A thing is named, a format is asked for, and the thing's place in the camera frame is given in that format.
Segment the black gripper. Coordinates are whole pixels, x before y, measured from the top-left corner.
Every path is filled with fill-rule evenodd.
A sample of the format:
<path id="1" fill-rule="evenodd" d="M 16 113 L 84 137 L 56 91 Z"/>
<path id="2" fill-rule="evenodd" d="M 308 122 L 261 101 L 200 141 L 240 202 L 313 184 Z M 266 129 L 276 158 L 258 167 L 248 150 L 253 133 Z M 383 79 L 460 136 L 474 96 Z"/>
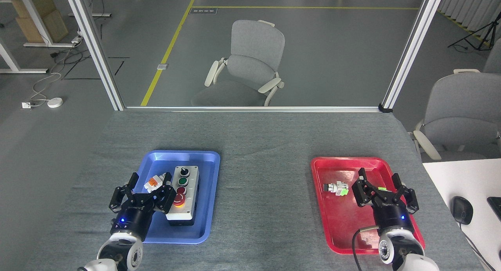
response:
<path id="1" fill-rule="evenodd" d="M 358 179 L 352 185 L 352 192 L 358 207 L 363 207 L 372 202 L 375 224 L 379 226 L 378 235 L 382 235 L 387 230 L 405 229 L 414 232 L 410 214 L 419 210 L 415 190 L 408 188 L 401 182 L 399 174 L 392 175 L 392 181 L 396 192 L 391 202 L 384 202 L 379 189 L 367 180 L 365 168 L 358 171 Z M 404 196 L 406 205 L 401 200 Z"/>
<path id="2" fill-rule="evenodd" d="M 168 214 L 176 192 L 171 186 L 172 175 L 169 172 L 155 175 L 151 178 L 151 192 L 154 192 L 155 205 L 136 205 L 132 189 L 138 180 L 139 175 L 133 172 L 126 184 L 115 188 L 109 208 L 114 213 L 118 213 L 118 216 L 112 222 L 111 234 L 128 231 L 141 241 L 145 241 L 154 211 Z M 130 202 L 122 205 L 124 196 L 127 196 Z"/>

